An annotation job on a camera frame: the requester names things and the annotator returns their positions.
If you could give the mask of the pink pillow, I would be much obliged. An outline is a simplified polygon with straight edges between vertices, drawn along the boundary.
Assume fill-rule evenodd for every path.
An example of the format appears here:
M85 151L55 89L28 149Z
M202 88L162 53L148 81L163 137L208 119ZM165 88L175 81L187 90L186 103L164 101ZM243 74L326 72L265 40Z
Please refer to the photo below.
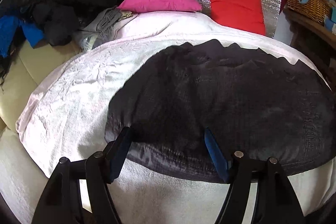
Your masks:
M120 10L127 10L135 13L146 13L153 11L201 11L202 5L197 0L124 0Z

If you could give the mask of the wooden side table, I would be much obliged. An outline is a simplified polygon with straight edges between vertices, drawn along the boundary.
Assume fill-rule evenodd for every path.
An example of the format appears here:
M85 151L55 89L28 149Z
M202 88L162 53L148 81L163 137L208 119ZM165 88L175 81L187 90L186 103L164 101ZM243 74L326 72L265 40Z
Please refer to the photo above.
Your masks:
M335 35L287 7L283 12L293 32L290 46L308 57L335 91Z

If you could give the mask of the white bed blanket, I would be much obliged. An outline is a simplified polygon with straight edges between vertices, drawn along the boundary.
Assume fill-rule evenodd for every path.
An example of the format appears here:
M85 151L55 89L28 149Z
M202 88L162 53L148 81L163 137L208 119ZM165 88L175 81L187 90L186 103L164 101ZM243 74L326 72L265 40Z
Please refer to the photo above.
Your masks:
M198 12L139 14L115 40L66 62L35 89L17 121L24 148L46 176L62 156L82 160L103 149L108 104L125 81L160 50L210 39L313 66L282 42ZM109 191L123 223L213 223L228 185L166 176L127 160Z

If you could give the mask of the black jacket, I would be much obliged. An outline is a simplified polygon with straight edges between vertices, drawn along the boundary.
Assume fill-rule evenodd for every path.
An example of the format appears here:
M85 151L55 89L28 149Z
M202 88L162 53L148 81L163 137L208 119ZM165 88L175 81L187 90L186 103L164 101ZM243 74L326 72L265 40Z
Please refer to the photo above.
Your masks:
M335 157L335 96L302 61L217 40L149 58L109 103L105 140L135 130L128 159L155 172L219 182L205 145L224 155L275 157L287 175Z

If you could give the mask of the red pillow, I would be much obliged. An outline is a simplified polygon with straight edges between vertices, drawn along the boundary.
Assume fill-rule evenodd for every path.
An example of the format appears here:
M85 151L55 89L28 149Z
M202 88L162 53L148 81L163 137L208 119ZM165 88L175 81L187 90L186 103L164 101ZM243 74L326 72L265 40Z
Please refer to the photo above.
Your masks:
M210 0L210 17L222 26L266 35L261 0Z

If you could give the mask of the grey folded garment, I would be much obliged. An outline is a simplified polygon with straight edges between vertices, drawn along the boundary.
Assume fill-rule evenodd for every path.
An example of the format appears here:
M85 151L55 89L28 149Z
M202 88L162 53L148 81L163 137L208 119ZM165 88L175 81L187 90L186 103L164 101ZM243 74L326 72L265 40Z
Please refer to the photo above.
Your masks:
M91 51L116 39L118 31L133 20L137 14L117 7L100 12L88 26L76 31L72 38L83 52Z

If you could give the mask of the blue garment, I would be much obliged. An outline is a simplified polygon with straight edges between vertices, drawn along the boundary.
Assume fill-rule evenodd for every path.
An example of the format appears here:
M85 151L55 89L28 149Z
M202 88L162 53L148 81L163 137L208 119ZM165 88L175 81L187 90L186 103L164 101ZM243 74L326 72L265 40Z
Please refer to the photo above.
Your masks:
M28 23L16 16L5 15L1 17L1 57L10 55L14 47L18 47L27 40L31 47L45 38L43 31L36 24Z

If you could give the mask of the cream sofa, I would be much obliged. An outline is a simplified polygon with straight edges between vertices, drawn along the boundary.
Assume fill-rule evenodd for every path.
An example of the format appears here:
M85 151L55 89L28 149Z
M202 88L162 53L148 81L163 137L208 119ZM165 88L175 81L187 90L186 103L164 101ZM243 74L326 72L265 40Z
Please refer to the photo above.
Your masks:
M31 223L47 178L19 140L15 123L31 93L59 65L80 52L71 42L23 43L1 87L1 223Z

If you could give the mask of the dark clothes pile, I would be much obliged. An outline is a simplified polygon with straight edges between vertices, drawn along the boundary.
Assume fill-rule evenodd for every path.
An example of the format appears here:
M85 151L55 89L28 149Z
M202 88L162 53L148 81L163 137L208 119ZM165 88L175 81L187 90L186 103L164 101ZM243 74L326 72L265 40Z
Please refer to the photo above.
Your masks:
M1 17L12 15L36 24L45 35L41 41L55 47L67 45L77 30L87 26L107 6L108 0L2 0ZM1 57L1 81L5 80L18 47L8 57Z

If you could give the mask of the wicker basket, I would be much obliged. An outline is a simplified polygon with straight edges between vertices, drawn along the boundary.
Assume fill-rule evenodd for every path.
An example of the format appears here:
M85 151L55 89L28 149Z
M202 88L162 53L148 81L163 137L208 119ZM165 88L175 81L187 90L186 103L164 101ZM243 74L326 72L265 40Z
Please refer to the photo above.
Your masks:
M319 23L324 24L325 17L330 17L332 5L326 0L308 0L300 3L299 0L286 0L289 9Z

